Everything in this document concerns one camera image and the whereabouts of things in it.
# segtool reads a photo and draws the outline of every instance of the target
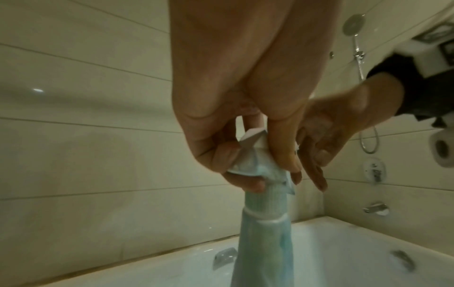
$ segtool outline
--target beige wall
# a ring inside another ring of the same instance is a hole
[[[347,0],[349,12],[366,14],[359,35],[366,52],[364,67],[369,71],[393,47],[452,15],[451,0]],[[340,26],[352,13],[343,13]],[[337,34],[335,58],[317,88],[318,95],[346,89],[358,83],[352,60],[351,39]],[[439,167],[432,159],[428,138],[435,132],[431,120],[417,122],[403,115],[377,126],[380,149],[365,154],[358,137],[350,140],[325,169],[329,189],[324,195],[326,215],[454,255],[454,171]],[[371,136],[371,130],[365,135]],[[367,139],[369,148],[375,141]],[[387,179],[372,186],[362,173],[369,157],[384,161]],[[374,201],[389,205],[387,217],[366,214],[363,207]]]
[[[0,3],[0,286],[238,233],[243,192],[194,161],[171,112],[166,9]],[[304,180],[289,208],[311,218],[322,197]]]

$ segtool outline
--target blue bottle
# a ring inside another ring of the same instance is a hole
[[[229,172],[262,176],[265,192],[246,192],[238,257],[231,287],[293,287],[293,247],[287,194],[295,194],[290,173],[274,162],[265,129],[248,130],[243,151]]]

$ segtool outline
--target bathtub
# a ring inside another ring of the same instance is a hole
[[[334,218],[294,223],[292,238],[295,287],[454,287],[454,257]],[[213,258],[237,244],[202,244],[46,286],[229,287],[233,264],[213,270]]]

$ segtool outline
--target handheld shower head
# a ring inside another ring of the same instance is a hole
[[[366,18],[362,14],[354,14],[345,21],[342,26],[342,31],[346,36],[356,36],[361,31],[366,22]]]

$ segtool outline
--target toilet paper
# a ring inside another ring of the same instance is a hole
[[[429,138],[435,161],[443,167],[454,167],[454,127],[444,129]]]

